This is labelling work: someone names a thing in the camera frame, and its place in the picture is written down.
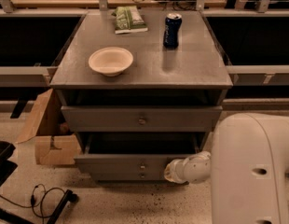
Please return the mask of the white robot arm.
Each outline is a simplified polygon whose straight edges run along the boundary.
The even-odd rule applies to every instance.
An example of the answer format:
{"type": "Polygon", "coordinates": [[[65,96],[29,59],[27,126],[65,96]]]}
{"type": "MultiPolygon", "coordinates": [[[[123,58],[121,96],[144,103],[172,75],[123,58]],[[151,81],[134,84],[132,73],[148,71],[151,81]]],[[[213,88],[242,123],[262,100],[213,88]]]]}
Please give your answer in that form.
{"type": "Polygon", "coordinates": [[[213,224],[289,224],[289,117],[239,113],[222,120],[210,152],[167,164],[164,177],[211,179],[213,224]]]}

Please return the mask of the white yellow gripper body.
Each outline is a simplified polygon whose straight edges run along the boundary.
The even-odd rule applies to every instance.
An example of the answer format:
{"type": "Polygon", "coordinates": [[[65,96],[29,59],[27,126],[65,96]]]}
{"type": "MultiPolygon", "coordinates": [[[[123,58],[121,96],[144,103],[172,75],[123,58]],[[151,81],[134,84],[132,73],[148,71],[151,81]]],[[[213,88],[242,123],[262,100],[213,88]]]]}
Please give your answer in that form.
{"type": "Polygon", "coordinates": [[[164,178],[173,183],[183,184],[186,182],[183,177],[183,171],[183,161],[173,160],[167,164],[164,170],[164,178]]]}

